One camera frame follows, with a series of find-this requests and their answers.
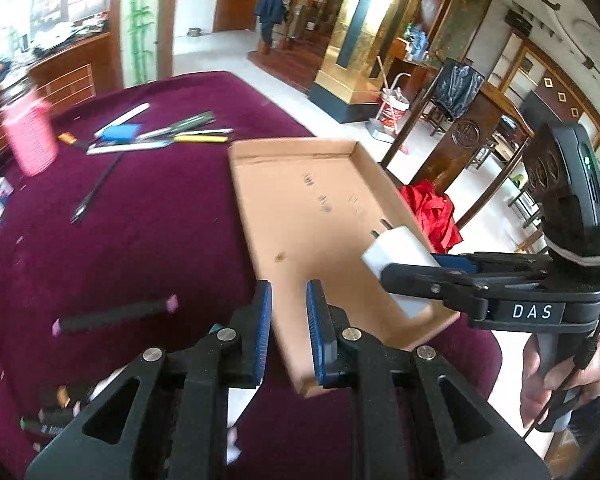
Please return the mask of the black jacket on chair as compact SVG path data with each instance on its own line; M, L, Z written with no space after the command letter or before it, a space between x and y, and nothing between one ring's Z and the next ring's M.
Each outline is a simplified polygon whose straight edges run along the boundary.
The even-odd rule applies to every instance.
M447 58L434 83L431 101L449 122L461 118L474 102L484 76L470 65Z

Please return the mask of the white mop bucket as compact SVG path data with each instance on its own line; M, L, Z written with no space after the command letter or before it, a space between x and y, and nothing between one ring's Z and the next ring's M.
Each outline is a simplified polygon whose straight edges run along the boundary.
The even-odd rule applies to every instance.
M390 143L398 135L403 117L411 107L410 101L398 86L403 78L409 76L410 74L407 73L397 74L392 84L381 90L379 110L366 122L367 131L380 142Z

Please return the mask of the cardboard tray box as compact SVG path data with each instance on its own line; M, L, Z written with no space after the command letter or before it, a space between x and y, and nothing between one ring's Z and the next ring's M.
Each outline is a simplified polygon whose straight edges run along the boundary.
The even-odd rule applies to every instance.
M323 285L330 304L389 347L412 350L458 315L427 300L409 316L382 289L362 255L386 226L431 246L398 190L361 143L317 138L238 141L230 170L257 278L273 291L273 328L291 385L322 393L314 375L306 284Z

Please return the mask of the pink sleeved bottle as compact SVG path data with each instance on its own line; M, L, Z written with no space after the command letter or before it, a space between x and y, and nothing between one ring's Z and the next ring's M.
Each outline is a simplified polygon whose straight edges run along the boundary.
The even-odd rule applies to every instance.
M42 174L58 155L50 103L29 77L22 77L3 90L0 112L8 145L22 172L27 177Z

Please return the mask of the person in blue jacket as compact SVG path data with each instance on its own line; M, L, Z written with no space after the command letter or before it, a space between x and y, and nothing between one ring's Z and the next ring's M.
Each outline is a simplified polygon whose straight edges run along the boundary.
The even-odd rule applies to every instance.
M258 52L267 55L273 45L273 29L285 21L287 9L284 0L258 0L254 15L260 23Z

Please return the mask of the maroon velvet tablecloth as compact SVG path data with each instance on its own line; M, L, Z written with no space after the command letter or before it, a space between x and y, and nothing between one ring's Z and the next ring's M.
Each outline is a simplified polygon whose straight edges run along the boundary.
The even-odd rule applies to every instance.
M229 72L205 72L84 101L52 119L56 132L89 139L137 104L144 129L211 110L234 139L309 131ZM50 168L14 188L0 223L0 479L23 479L36 455L20 429L43 389L98 382L149 347L185 349L248 304L256 278L235 200L227 146L172 145L125 155L85 218L70 217L112 156L63 146ZM101 332L54 337L58 318L178 296L180 307ZM486 398L502 365L489 332L460 318L432 346ZM275 344L265 382L237 428L242 454L227 479L351 479L347 391L303 399Z

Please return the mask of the red cloth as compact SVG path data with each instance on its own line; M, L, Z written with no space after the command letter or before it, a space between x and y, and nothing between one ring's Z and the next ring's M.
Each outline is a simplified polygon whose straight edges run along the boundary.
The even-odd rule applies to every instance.
M428 180L402 185L400 194L437 254L447 254L463 237L454 221L454 204L446 194L438 194Z

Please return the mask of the black marker pink caps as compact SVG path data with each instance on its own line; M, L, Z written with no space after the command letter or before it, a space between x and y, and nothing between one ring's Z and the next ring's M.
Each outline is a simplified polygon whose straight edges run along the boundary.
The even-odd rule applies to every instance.
M58 337L65 334L78 334L90 330L102 330L120 324L147 318L161 313L174 313L178 310L178 296L166 299L141 301L136 304L58 318L52 325L52 335Z

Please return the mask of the black pen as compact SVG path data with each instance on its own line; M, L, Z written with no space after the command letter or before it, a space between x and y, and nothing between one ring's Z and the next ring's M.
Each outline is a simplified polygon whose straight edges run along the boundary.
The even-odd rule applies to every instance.
M122 157L123 157L123 153L117 154L116 157L114 158L114 160L111 162L111 164L102 173L102 175L99 177L98 181L95 183L94 188L91 189L91 192L89 192L87 194L87 196L84 197L82 202L79 203L79 205L76 207L76 210L74 211L74 213L71 217L71 223L80 222L82 220L82 218L84 217L84 214L87 213L88 208L90 208L91 202L96 197L100 188L105 184L105 182L109 178L110 174L120 164Z

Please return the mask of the yellow utility knife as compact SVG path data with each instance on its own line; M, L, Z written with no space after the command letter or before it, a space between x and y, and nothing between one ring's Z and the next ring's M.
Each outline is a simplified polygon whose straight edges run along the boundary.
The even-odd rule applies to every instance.
M230 140L228 136L217 136L216 134L177 134L173 137L175 143L213 143L223 144Z

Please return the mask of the blue eraser block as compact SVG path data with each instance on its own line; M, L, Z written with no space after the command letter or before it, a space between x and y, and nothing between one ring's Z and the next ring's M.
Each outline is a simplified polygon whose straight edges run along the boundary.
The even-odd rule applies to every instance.
M100 140L102 142L133 142L140 131L140 125L137 124L121 124L113 125L102 130Z

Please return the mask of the white ruler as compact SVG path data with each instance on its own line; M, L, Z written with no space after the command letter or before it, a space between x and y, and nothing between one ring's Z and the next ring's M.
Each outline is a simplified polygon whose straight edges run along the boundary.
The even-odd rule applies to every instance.
M150 107L150 104L145 102L143 104L137 105L136 107L132 108L132 110L128 110L126 113L117 117L109 124L104 125L102 128L97 130L94 133L94 138L99 139L107 128L114 127L114 126L120 126L120 125L124 124L125 122L127 122L128 120L136 117L137 115L142 114L145 110L148 110L149 107Z

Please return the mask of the wooden chair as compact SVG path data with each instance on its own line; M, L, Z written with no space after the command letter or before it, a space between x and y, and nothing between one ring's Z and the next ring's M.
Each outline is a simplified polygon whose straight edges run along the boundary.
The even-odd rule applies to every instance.
M441 87L444 69L433 68L428 65L417 64L412 77L422 84L422 90L411 105L410 114L391 144L380 166L387 170L394 156L398 154L406 138L417 125L425 107L432 101L434 92ZM518 108L504 94L485 82L481 85L468 106L466 113L455 122L438 142L434 150L414 175L412 181L418 183L422 180L429 181L439 193L444 193L451 184L468 167L471 159L478 153L486 141L492 138L498 123L503 117L511 119L518 130L524 133L524 142L514 153L512 159L493 179L478 200L469 207L456 225L461 230L468 225L476 214L494 197L502 187L513 170L521 162L524 151L528 148L535 132L524 120Z

